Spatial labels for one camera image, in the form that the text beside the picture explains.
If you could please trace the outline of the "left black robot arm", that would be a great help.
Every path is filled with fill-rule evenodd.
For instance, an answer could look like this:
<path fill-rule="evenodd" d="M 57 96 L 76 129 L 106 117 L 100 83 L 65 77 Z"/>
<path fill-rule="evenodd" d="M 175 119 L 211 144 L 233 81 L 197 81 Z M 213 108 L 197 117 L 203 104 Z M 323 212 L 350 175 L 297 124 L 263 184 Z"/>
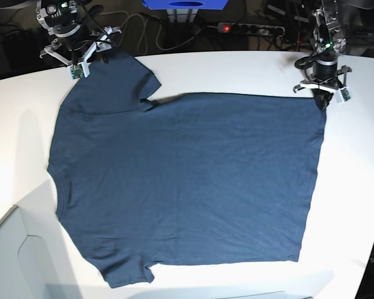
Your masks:
<path fill-rule="evenodd" d="M 320 110 L 326 109 L 333 97 L 333 92 L 324 87 L 338 88 L 338 58 L 345 51 L 346 38 L 338 19 L 336 1 L 317 1 L 312 11 L 314 18 L 314 50 L 311 81 L 316 105 Z"/>

